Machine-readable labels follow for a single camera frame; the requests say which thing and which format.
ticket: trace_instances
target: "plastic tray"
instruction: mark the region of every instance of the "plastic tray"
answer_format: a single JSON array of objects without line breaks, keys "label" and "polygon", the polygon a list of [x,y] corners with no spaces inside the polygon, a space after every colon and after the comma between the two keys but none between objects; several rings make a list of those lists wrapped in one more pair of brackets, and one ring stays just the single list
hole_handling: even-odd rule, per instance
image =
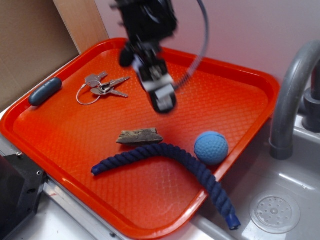
[{"label": "plastic tray", "polygon": [[[205,59],[191,80],[177,93],[177,108],[168,115],[152,109],[132,68],[118,64],[125,39],[104,41],[77,57],[53,77],[62,89],[39,107],[28,97],[4,115],[1,133],[117,230],[133,239],[154,239],[184,225],[207,198],[196,178],[182,165],[153,157],[91,175],[92,166],[131,148],[116,143],[123,130],[157,128],[165,143],[194,155],[194,143],[205,131],[223,134],[229,154],[212,172],[218,180],[273,112],[277,81],[255,70]],[[165,49],[168,70],[179,80],[194,55]],[[92,105],[76,101],[85,77],[103,71],[112,79],[131,76],[116,90],[128,98],[105,96]],[[95,97],[89,87],[82,102]]]}]

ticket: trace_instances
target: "tray rim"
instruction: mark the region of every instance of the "tray rim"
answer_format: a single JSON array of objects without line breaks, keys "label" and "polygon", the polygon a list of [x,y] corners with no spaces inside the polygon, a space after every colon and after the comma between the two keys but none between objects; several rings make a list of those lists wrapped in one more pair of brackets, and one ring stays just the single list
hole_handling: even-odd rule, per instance
[{"label": "tray rim", "polygon": [[[69,76],[71,76],[75,71],[77,71],[79,68],[84,66],[88,61],[95,58],[97,55],[99,55],[102,52],[111,50],[111,49],[121,49],[125,43],[125,38],[113,38],[108,39],[105,41],[102,41],[90,49],[88,49],[86,52],[84,52],[82,55],[76,57],[74,60],[72,60],[70,63],[66,64],[64,67],[62,67],[60,70],[55,72],[51,77],[59,77],[62,81],[67,79]],[[170,59],[168,62],[175,62],[179,61],[179,64],[185,67],[188,67],[190,63],[193,61],[193,59],[196,57],[193,54],[185,53],[169,48],[163,48],[163,57],[166,59]],[[238,80],[232,79],[237,82],[241,82],[244,84],[257,87],[265,92],[266,96],[268,97],[268,105],[264,108],[264,111],[262,114],[256,119],[253,125],[249,128],[245,136],[237,143],[237,145],[234,147],[233,151],[229,154],[227,159],[225,160],[225,164],[222,164],[220,167],[218,167],[213,174],[215,175],[217,181],[221,181],[221,179],[224,177],[224,175],[228,172],[228,170],[232,167],[232,165],[235,163],[237,158],[240,156],[240,154],[244,151],[244,149],[248,146],[250,141],[254,138],[254,136],[258,133],[258,131],[261,129],[261,127],[265,124],[265,122],[268,120],[268,118],[273,113],[274,107],[277,102],[278,93],[280,90],[279,83],[276,81],[274,77],[271,75],[253,70],[250,68],[234,65],[231,63],[226,63],[210,58],[204,58],[201,62],[199,68],[197,71],[204,71],[208,73],[207,69],[208,66],[211,66],[209,72],[214,72],[216,69],[219,70],[220,74],[216,74],[216,76],[224,77],[230,79],[232,76],[240,76]],[[52,164],[49,164],[48,161],[45,161],[43,158],[46,158],[46,156],[43,156],[41,153],[39,153],[37,150],[33,151],[32,147],[28,145],[27,142],[24,142],[23,139],[20,139],[19,136],[13,131],[13,122],[30,106],[28,102],[28,97],[32,93],[33,90],[29,91],[27,94],[25,94],[23,97],[21,97],[17,102],[15,102],[3,115],[1,121],[0,121],[0,132],[2,135],[7,138],[12,144],[14,144],[18,149],[24,151],[24,150],[31,150],[31,152],[26,153],[31,159],[42,159],[41,165],[44,169],[52,168]],[[111,217],[110,219],[106,220],[110,224],[114,225],[117,229],[119,225],[123,223],[130,222],[125,217],[117,217],[117,214],[113,214],[113,211],[109,209],[105,209],[102,207],[102,204],[105,205],[105,202],[99,202],[97,199],[93,199],[91,197],[91,194],[89,191],[79,191],[79,187],[75,187],[72,182],[74,179],[70,174],[68,174],[67,178],[66,175],[59,173],[58,166],[56,166],[56,170],[52,172],[53,174],[50,174],[50,176],[58,181],[62,186],[64,186],[68,191],[73,193],[77,198],[80,198],[83,202],[90,203],[94,202],[95,207],[91,204],[89,207],[92,208],[96,213],[99,215]],[[192,208],[186,209],[179,218],[173,223],[170,223],[166,226],[156,228],[156,229],[141,229],[141,228],[134,228],[130,227],[128,224],[126,225],[125,234],[126,236],[134,239],[154,239],[154,238],[160,238],[164,237],[173,231],[181,228],[183,225],[185,225],[188,220],[196,213],[196,210],[201,206],[201,204],[206,200],[208,197],[207,193],[204,189],[200,190],[199,193],[194,197],[194,201],[192,202]]]}]

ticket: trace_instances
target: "gray faucet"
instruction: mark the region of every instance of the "gray faucet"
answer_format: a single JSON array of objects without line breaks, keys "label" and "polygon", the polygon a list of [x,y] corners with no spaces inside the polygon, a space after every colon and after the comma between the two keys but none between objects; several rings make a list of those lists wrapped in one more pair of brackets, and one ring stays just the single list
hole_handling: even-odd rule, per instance
[{"label": "gray faucet", "polygon": [[[311,88],[305,91],[311,76]],[[269,143],[274,159],[288,159],[293,154],[293,131],[301,103],[306,109],[302,125],[320,132],[320,40],[305,44],[287,70],[272,119]]]}]

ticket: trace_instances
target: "sink drain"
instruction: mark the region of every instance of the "sink drain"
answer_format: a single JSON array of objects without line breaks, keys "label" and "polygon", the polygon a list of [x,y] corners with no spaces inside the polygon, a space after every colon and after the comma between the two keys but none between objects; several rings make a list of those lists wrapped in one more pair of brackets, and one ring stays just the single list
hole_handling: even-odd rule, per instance
[{"label": "sink drain", "polygon": [[250,216],[263,231],[284,234],[299,223],[300,209],[291,196],[277,191],[265,191],[251,202]]}]

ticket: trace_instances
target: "blue rope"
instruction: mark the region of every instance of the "blue rope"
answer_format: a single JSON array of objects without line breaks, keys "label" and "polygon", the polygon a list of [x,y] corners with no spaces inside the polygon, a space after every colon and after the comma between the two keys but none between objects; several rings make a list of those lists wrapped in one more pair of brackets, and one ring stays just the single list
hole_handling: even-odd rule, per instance
[{"label": "blue rope", "polygon": [[91,173],[97,176],[105,171],[156,156],[174,159],[185,166],[207,190],[216,209],[226,220],[229,229],[236,230],[240,227],[241,224],[236,216],[236,210],[221,184],[216,181],[216,177],[207,169],[206,165],[178,146],[161,143],[137,147],[129,152],[123,152],[102,160],[92,168]]}]

